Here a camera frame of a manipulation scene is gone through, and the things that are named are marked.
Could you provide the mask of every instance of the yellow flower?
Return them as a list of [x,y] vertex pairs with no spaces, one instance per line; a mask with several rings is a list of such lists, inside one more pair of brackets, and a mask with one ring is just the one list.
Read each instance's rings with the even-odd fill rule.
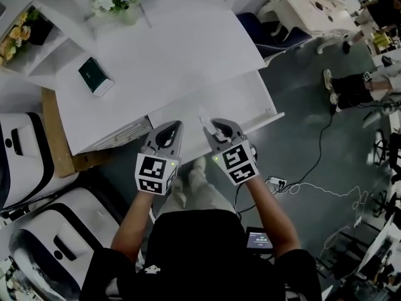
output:
[[21,36],[20,36],[21,39],[28,40],[30,36],[31,36],[31,27],[23,26],[23,30],[22,30]]
[[21,28],[20,27],[15,27],[13,30],[11,30],[9,36],[12,39],[18,39],[19,37],[21,37]]
[[21,27],[25,23],[26,18],[28,18],[28,12],[27,11],[19,16],[17,22],[15,22],[15,25]]
[[14,55],[15,55],[16,52],[17,52],[17,49],[16,49],[14,46],[12,46],[12,47],[8,50],[8,52],[7,52],[7,54],[6,54],[6,60],[7,60],[7,61],[10,61],[11,59],[13,59],[13,57],[14,57]]
[[8,49],[12,42],[13,41],[10,37],[5,37],[3,42],[0,44],[0,55],[1,56],[4,56],[8,52]]

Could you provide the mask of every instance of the power strip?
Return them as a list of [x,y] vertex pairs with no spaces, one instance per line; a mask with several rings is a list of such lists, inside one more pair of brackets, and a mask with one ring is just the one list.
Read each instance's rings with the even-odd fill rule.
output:
[[269,177],[266,182],[269,182],[274,185],[281,185],[282,187],[284,187],[287,184],[287,181],[285,179],[281,179],[278,177],[272,177],[272,176]]

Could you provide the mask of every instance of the white flower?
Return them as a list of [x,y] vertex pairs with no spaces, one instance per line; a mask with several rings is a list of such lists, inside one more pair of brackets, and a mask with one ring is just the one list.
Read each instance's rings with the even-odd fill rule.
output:
[[114,7],[113,0],[96,0],[93,3],[93,7],[96,9],[103,8],[106,11],[109,11],[112,7]]

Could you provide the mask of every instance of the shoe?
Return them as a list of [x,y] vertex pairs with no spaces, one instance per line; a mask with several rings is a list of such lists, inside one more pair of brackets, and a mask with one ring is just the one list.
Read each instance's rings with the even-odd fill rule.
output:
[[332,92],[330,94],[330,102],[331,102],[332,105],[336,105],[337,106],[337,104],[338,104],[338,96],[337,96],[337,94],[335,92]]
[[336,112],[341,112],[341,108],[338,107],[338,95],[335,92],[330,94],[330,102],[336,107]]
[[344,54],[346,54],[346,55],[349,54],[350,53],[350,49],[351,49],[351,45],[345,41],[343,43]]
[[184,188],[184,183],[182,182],[182,178],[177,176],[174,179],[173,184],[171,184],[171,193],[182,193],[183,188]]
[[193,169],[198,169],[202,173],[205,174],[205,169],[206,169],[206,158],[204,156],[201,156],[200,158],[196,159],[194,161],[194,165],[192,167]]
[[330,69],[323,70],[323,77],[325,78],[325,87],[327,90],[333,89],[333,85],[331,84],[331,79],[333,76],[331,75]]

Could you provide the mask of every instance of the black pants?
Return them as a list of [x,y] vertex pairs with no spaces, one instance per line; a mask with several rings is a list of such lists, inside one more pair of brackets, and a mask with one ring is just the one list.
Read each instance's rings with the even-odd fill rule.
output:
[[346,109],[359,105],[360,103],[369,103],[373,101],[370,92],[365,87],[363,75],[351,75],[344,78],[333,78],[331,80],[333,89],[339,93],[338,108]]

